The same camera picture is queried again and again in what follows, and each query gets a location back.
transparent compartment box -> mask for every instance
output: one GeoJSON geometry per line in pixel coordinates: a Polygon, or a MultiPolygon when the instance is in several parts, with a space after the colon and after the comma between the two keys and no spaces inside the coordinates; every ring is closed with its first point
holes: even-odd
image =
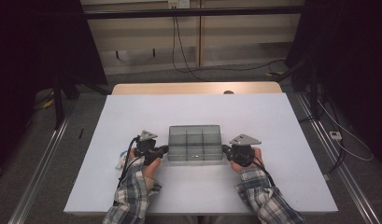
{"type": "Polygon", "coordinates": [[[219,125],[171,126],[169,161],[221,161],[219,125]]]}

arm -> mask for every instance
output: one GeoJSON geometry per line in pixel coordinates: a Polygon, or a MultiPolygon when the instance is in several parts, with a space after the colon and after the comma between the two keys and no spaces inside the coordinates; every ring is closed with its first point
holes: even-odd
{"type": "MultiPolygon", "coordinates": [[[[130,162],[136,160],[133,149],[129,159],[130,162]]],[[[109,208],[103,224],[144,223],[149,204],[148,196],[158,192],[162,187],[153,178],[160,163],[160,158],[149,166],[144,165],[144,158],[134,161],[115,191],[115,204],[109,208]]]]}
{"type": "MultiPolygon", "coordinates": [[[[254,147],[255,160],[262,163],[262,153],[254,147]]],[[[264,171],[255,165],[241,167],[231,161],[232,168],[240,174],[242,183],[235,188],[240,198],[258,215],[261,223],[305,223],[304,217],[283,199],[277,187],[271,187],[264,171]]]]}

white cable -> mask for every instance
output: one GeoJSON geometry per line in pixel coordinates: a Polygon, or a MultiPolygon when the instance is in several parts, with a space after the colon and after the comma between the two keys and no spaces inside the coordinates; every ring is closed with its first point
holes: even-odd
{"type": "MultiPolygon", "coordinates": [[[[321,104],[321,102],[318,100],[318,103],[319,105],[321,105],[321,108],[325,111],[325,113],[328,115],[328,117],[330,117],[330,119],[337,125],[339,126],[341,129],[343,129],[344,131],[346,131],[347,133],[349,133],[351,136],[353,136],[355,139],[357,139],[359,142],[361,142],[366,148],[368,148],[369,151],[371,151],[371,149],[365,145],[365,143],[363,143],[358,137],[356,137],[356,135],[352,134],[351,132],[349,132],[346,128],[342,127],[338,122],[336,122],[336,120],[330,115],[330,113],[328,113],[328,111],[325,109],[325,107],[321,104]]],[[[360,160],[363,160],[363,161],[370,161],[371,159],[374,158],[374,154],[371,152],[371,158],[370,159],[364,159],[364,158],[361,158],[357,155],[354,155],[353,153],[349,152],[347,149],[345,149],[344,147],[342,147],[342,145],[339,144],[338,142],[338,145],[339,147],[341,147],[342,149],[344,149],[346,152],[348,152],[350,155],[352,156],[355,156],[357,158],[359,158],[360,160]]]]}
{"type": "Polygon", "coordinates": [[[369,159],[365,159],[365,158],[362,158],[362,157],[359,157],[357,156],[356,154],[353,154],[352,152],[350,152],[349,150],[345,149],[344,147],[342,147],[342,145],[340,145],[339,141],[336,139],[336,143],[339,145],[339,147],[341,147],[344,151],[346,151],[348,154],[352,155],[353,157],[357,157],[358,159],[362,160],[362,161],[371,161],[373,158],[374,158],[374,154],[371,153],[371,158],[369,159]]]}

plaid shirt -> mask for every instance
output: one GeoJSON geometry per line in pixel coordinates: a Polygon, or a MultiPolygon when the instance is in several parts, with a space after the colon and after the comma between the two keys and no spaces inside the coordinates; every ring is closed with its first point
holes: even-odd
{"type": "Polygon", "coordinates": [[[293,210],[283,199],[277,187],[260,168],[243,169],[242,183],[235,186],[243,202],[258,214],[261,223],[305,223],[304,217],[293,210]]]}
{"type": "MultiPolygon", "coordinates": [[[[148,207],[148,196],[161,185],[155,180],[147,193],[141,169],[144,158],[135,161],[115,192],[115,205],[109,208],[103,224],[142,224],[148,207]]],[[[282,198],[277,187],[270,187],[266,174],[259,168],[246,168],[240,174],[242,184],[235,186],[245,204],[254,210],[262,223],[305,223],[303,216],[282,198]]]]}
{"type": "Polygon", "coordinates": [[[103,224],[144,223],[148,207],[148,196],[157,193],[161,185],[155,180],[154,186],[147,192],[147,185],[141,169],[144,158],[135,161],[127,171],[120,187],[115,192],[115,204],[109,208],[103,224]]]}

gray carpet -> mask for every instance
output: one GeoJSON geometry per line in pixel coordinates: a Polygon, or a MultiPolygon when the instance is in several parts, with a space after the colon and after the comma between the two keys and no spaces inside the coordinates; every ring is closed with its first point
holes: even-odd
{"type": "MultiPolygon", "coordinates": [[[[252,66],[257,65],[232,65],[221,66],[220,68],[245,68],[252,66]]],[[[267,71],[283,71],[285,69],[286,67],[282,63],[273,63],[270,65],[270,69],[269,67],[264,67],[259,70],[243,72],[205,70],[194,72],[194,74],[209,81],[258,81],[270,79],[265,75],[267,71]]],[[[175,70],[108,77],[110,89],[118,83],[190,81],[199,80],[189,73],[179,73],[175,70]]],[[[285,80],[281,84],[283,91],[289,97],[296,117],[298,119],[305,118],[306,114],[302,110],[295,93],[292,92],[290,82],[285,80]]],[[[101,223],[103,217],[75,217],[63,212],[106,99],[105,96],[89,91],[84,87],[79,87],[79,90],[81,95],[77,101],[75,113],[69,120],[62,142],[57,148],[25,223],[101,223]]],[[[36,98],[44,95],[44,93],[40,92],[36,98]]],[[[346,124],[346,118],[343,118],[340,111],[338,114],[341,123],[349,128],[346,124]]],[[[31,121],[31,125],[19,143],[18,149],[5,164],[4,175],[0,178],[0,223],[7,223],[9,221],[52,136],[55,121],[54,106],[36,111],[31,121]]],[[[324,123],[325,127],[331,126],[327,116],[322,116],[321,122],[324,123]]],[[[301,123],[301,127],[304,130],[304,135],[312,148],[321,172],[326,174],[332,167],[332,162],[329,160],[310,122],[301,123]]],[[[367,152],[356,140],[347,135],[344,138],[348,148],[367,157],[367,152]]],[[[359,161],[348,155],[345,163],[360,184],[382,223],[382,164],[377,159],[359,161]]],[[[333,173],[331,178],[331,180],[327,181],[327,184],[339,208],[339,212],[326,215],[305,215],[307,222],[364,223],[356,204],[353,203],[339,175],[333,173]]]]}

